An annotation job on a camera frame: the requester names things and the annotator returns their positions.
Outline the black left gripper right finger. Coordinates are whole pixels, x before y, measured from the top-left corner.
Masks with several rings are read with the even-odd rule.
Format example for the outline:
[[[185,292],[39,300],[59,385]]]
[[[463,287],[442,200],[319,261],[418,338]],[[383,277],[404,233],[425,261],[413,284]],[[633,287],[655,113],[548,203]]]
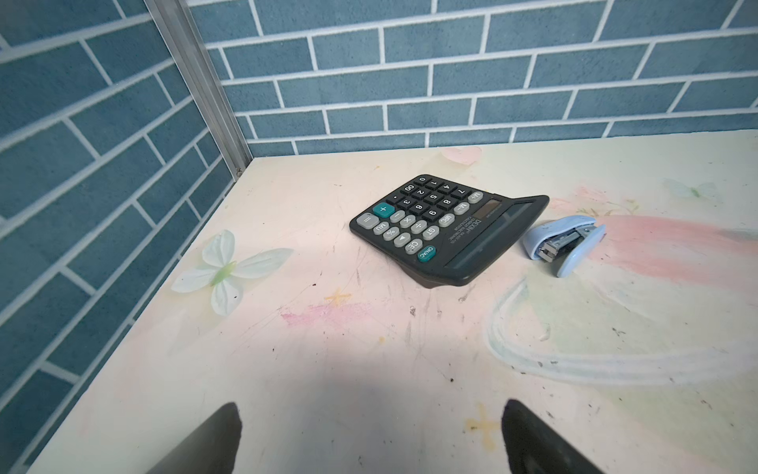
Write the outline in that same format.
[[[505,404],[501,432],[511,473],[602,473],[518,400]]]

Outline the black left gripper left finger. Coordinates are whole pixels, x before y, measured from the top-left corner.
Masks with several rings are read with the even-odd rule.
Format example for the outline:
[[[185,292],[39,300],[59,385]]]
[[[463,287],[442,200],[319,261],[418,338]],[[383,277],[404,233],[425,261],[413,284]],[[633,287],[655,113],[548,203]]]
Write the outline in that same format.
[[[148,473],[231,474],[243,424],[237,405],[226,403],[155,464]]]

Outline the light blue stapler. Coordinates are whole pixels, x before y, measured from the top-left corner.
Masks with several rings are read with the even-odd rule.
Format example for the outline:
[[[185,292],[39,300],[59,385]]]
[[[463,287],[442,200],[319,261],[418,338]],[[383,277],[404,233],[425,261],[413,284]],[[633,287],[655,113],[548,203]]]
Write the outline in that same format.
[[[566,278],[606,234],[594,217],[573,215],[533,227],[522,246],[531,260],[551,264],[557,278]]]

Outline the black desktop calculator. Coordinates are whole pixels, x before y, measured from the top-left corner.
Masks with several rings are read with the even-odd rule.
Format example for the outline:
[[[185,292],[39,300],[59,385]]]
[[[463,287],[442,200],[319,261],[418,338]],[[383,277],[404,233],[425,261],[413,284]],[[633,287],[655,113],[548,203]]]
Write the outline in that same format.
[[[549,203],[545,195],[505,197],[424,174],[363,209],[349,229],[425,288],[467,286]]]

